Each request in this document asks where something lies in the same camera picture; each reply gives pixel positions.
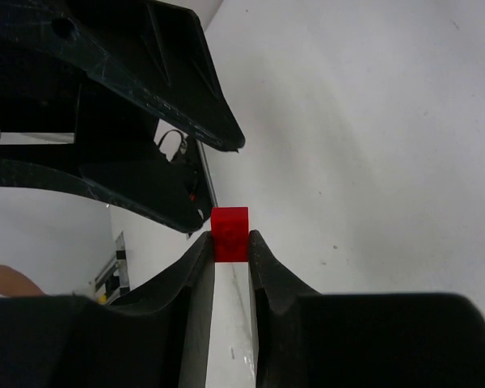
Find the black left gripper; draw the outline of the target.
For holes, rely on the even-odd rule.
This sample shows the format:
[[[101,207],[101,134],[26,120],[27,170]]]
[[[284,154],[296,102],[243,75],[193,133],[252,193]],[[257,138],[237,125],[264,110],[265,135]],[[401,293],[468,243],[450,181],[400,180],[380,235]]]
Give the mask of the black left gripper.
[[[158,118],[220,151],[244,146],[194,11],[0,1],[0,187],[81,196],[194,233],[204,221],[154,143]]]

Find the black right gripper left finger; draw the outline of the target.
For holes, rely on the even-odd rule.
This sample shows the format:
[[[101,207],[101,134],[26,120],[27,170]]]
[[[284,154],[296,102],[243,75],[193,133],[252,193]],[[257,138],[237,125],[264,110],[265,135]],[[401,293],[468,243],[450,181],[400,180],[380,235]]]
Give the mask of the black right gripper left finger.
[[[76,295],[0,297],[0,387],[202,387],[213,238],[109,305]]]

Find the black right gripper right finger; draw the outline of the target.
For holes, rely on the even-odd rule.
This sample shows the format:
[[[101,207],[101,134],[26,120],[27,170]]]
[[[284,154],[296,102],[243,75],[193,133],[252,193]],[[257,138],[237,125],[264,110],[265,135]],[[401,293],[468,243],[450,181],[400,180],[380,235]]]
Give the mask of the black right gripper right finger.
[[[259,387],[485,387],[485,319],[456,293],[322,294],[249,235]]]

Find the small red lego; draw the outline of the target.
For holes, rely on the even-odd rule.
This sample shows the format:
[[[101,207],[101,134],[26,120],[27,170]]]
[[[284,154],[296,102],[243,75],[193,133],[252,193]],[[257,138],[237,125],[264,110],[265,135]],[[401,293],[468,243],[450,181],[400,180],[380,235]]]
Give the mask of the small red lego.
[[[248,207],[217,207],[211,213],[214,261],[246,263],[249,246]]]

